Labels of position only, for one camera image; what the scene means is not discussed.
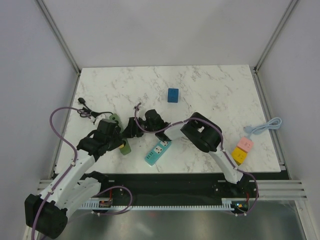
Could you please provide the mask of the teal power strip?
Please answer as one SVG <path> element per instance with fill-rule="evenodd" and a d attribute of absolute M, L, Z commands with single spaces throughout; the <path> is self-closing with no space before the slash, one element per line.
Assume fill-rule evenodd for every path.
<path fill-rule="evenodd" d="M 172 145 L 171 141 L 159 141 L 154 148 L 145 156 L 144 160 L 149 166 L 153 166 L 160 159 L 160 157 Z"/>

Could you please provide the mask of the blue cube socket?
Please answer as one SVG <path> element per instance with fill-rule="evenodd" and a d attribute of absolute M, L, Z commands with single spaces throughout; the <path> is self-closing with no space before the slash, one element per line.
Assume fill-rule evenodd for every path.
<path fill-rule="evenodd" d="M 168 88 L 167 102 L 168 103 L 178 103 L 178 101 L 179 101 L 179 89 L 178 88 Z"/>

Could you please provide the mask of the yellow cube socket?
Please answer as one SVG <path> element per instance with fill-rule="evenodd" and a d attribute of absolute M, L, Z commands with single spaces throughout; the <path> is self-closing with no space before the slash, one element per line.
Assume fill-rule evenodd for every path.
<path fill-rule="evenodd" d="M 232 158 L 238 166 L 244 163 L 248 153 L 239 147 L 235 147 L 231 153 Z"/>

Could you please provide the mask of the pink cube socket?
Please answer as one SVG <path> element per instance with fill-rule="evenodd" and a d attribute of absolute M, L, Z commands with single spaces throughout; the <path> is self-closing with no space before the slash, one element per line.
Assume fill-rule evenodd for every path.
<path fill-rule="evenodd" d="M 242 137 L 236 145 L 237 148 L 243 150 L 246 153 L 249 153 L 253 146 L 254 142 L 245 136 Z"/>

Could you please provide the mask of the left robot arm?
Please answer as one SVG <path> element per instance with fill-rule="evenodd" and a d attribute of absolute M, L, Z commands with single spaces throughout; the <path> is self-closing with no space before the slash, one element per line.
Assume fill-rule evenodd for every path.
<path fill-rule="evenodd" d="M 94 177 L 79 183 L 80 178 L 106 152 L 125 146 L 119 122 L 102 119 L 95 130 L 82 138 L 73 149 L 74 158 L 68 166 L 38 195 L 30 194 L 25 202 L 26 225 L 31 228 L 31 239 L 39 232 L 57 238 L 67 226 L 72 214 L 94 195 L 106 196 L 108 182 Z"/>

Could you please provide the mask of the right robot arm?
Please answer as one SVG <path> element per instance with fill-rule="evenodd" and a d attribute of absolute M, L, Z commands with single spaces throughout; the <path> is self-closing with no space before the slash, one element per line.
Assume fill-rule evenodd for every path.
<path fill-rule="evenodd" d="M 129 118 L 122 135 L 127 138 L 140 138 L 144 134 L 154 134 L 162 142 L 171 142 L 186 137 L 198 150 L 209 154 L 222 170 L 224 178 L 229 182 L 229 191 L 235 197 L 247 191 L 244 176 L 252 174 L 239 169 L 230 152 L 224 147 L 222 129 L 208 118 L 194 112 L 186 120 L 174 123 L 166 122 L 156 110 L 148 110 L 145 119 L 138 117 L 138 112 Z"/>

